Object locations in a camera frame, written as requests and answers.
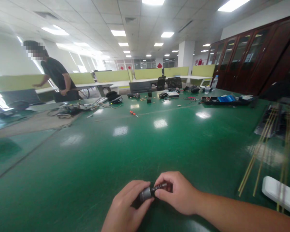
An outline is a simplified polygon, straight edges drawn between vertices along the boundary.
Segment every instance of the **forearm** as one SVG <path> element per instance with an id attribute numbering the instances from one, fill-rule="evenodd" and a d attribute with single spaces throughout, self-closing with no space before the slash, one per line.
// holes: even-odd
<path id="1" fill-rule="evenodd" d="M 63 74 L 64 82 L 65 82 L 65 89 L 70 90 L 71 88 L 71 77 L 68 73 Z"/>
<path id="2" fill-rule="evenodd" d="M 290 217 L 274 210 L 213 194 L 196 194 L 196 214 L 221 232 L 290 231 Z"/>

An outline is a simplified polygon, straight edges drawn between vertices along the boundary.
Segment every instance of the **screwdriver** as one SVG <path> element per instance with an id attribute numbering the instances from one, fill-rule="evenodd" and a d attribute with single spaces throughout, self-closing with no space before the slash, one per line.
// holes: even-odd
<path id="1" fill-rule="evenodd" d="M 133 111 L 130 111 L 131 114 L 137 116 Z M 140 118 L 139 116 L 137 116 L 138 118 Z"/>

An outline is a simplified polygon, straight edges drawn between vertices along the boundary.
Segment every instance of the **water bottle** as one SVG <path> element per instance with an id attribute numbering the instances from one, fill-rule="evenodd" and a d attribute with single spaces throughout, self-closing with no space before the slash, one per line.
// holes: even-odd
<path id="1" fill-rule="evenodd" d="M 213 80 L 213 83 L 212 83 L 212 89 L 215 89 L 216 88 L 216 85 L 218 83 L 218 75 L 215 76 L 214 80 Z"/>

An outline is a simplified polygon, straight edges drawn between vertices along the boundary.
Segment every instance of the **air vent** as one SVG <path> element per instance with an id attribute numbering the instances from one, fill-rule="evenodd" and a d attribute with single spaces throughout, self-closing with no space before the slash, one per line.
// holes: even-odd
<path id="1" fill-rule="evenodd" d="M 137 24 L 138 20 L 137 18 L 130 18 L 130 17 L 125 17 L 126 24 Z"/>
<path id="2" fill-rule="evenodd" d="M 57 18 L 55 15 L 53 15 L 52 13 L 49 13 L 49 12 L 34 11 L 34 13 L 38 14 L 39 16 L 41 16 L 42 18 L 45 18 L 45 19 L 59 20 L 59 18 Z"/>

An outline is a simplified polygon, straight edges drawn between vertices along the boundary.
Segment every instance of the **hand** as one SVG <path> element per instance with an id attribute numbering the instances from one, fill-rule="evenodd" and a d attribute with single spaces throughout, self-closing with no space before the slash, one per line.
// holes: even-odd
<path id="1" fill-rule="evenodd" d="M 138 209 L 131 207 L 133 201 L 150 182 L 133 180 L 113 199 L 101 232 L 134 232 L 140 226 L 154 198 L 146 200 Z"/>
<path id="2" fill-rule="evenodd" d="M 61 93 L 61 95 L 63 95 L 63 96 L 66 96 L 67 95 L 67 92 L 69 92 L 70 90 L 67 90 L 67 89 L 65 89 L 65 90 L 60 90 L 60 93 Z"/>
<path id="3" fill-rule="evenodd" d="M 182 214 L 196 214 L 195 203 L 198 203 L 197 197 L 201 192 L 196 190 L 178 171 L 161 173 L 156 180 L 155 186 L 166 181 L 173 184 L 173 192 L 158 189 L 155 191 L 155 196 L 169 203 Z"/>

